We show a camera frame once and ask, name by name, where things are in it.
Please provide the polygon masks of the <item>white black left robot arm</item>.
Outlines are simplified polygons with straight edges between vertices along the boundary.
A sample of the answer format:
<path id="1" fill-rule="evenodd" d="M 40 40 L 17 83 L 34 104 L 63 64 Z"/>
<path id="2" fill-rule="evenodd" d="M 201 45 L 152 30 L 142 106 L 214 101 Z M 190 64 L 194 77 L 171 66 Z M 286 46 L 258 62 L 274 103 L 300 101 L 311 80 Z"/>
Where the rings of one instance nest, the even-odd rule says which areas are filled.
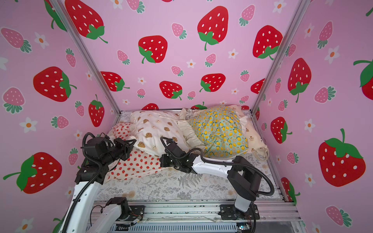
<path id="1" fill-rule="evenodd" d="M 127 160 L 136 140 L 108 136 L 96 137 L 86 133 L 82 141 L 84 163 L 76 174 L 74 194 L 65 218 L 61 223 L 61 233 L 107 233 L 117 220 L 127 220 L 132 209 L 126 198 L 111 198 L 103 208 L 99 219 L 87 229 L 91 211 L 105 176 L 110 172 L 109 165 L 117 160 Z"/>

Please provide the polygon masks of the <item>white bear print pillow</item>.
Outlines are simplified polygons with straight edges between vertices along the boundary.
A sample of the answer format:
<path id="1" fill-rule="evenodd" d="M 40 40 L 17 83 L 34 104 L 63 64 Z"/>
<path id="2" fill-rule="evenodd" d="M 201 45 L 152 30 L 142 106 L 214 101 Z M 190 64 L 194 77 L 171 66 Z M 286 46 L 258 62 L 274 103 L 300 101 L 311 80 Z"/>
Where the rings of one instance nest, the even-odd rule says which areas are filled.
<path id="1" fill-rule="evenodd" d="M 205 145 L 197 138 L 192 126 L 177 114 L 164 111 L 135 111 L 130 115 L 130 139 L 135 139 L 135 147 L 155 156 L 161 156 L 165 147 L 161 137 L 174 140 L 185 152 L 193 148 L 204 149 Z"/>

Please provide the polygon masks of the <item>red strawberry print pillow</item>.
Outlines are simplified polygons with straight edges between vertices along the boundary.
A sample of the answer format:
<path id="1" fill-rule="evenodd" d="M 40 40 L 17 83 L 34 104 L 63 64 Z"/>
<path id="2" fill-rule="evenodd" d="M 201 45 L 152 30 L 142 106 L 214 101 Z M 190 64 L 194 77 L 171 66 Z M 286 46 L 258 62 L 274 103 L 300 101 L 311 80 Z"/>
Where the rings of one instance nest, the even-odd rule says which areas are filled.
<path id="1" fill-rule="evenodd" d="M 108 133 L 110 140 L 113 141 L 117 138 L 128 140 L 134 135 L 130 130 L 131 126 L 132 123 L 130 122 L 118 123 Z M 133 148 L 128 159 L 116 160 L 109 165 L 109 169 L 110 171 L 105 176 L 105 182 L 146 177 L 162 170 L 159 158 L 137 148 Z"/>

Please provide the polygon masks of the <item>cream animal print pillow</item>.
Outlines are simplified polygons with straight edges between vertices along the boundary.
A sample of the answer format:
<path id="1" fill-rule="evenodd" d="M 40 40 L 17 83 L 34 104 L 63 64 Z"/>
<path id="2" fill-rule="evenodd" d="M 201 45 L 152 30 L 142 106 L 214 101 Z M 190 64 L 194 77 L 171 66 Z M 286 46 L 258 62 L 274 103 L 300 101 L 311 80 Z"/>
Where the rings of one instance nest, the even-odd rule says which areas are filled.
<path id="1" fill-rule="evenodd" d="M 239 117 L 240 124 L 242 126 L 245 137 L 248 140 L 248 153 L 254 155 L 254 157 L 260 161 L 267 161 L 269 158 L 269 150 L 267 145 L 263 142 L 263 139 L 254 128 L 252 119 L 245 115 L 238 105 L 229 105 L 232 110 L 236 112 Z"/>

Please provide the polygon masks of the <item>lemon print teal pillow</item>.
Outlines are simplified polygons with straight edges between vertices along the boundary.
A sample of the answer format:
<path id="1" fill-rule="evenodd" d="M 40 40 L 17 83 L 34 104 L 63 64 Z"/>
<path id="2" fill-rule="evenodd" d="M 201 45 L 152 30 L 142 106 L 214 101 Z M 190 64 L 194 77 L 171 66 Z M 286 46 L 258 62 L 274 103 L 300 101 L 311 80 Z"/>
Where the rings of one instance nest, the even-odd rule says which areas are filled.
<path id="1" fill-rule="evenodd" d="M 208 158 L 228 159 L 249 150 L 248 139 L 236 111 L 225 105 L 203 110 L 188 124 L 204 145 Z"/>

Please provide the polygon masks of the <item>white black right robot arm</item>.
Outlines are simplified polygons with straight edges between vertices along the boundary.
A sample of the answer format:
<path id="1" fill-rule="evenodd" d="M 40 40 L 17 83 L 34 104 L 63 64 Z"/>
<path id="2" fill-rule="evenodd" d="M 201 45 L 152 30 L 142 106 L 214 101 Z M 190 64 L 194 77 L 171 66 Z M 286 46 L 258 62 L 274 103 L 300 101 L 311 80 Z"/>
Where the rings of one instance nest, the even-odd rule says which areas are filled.
<path id="1" fill-rule="evenodd" d="M 271 180 L 242 156 L 230 160 L 208 159 L 200 148 L 184 152 L 171 138 L 161 137 L 165 153 L 160 158 L 162 168 L 172 167 L 183 173 L 208 174 L 227 179 L 237 193 L 233 214 L 245 217 L 255 212 L 254 202 L 271 196 L 275 187 Z"/>

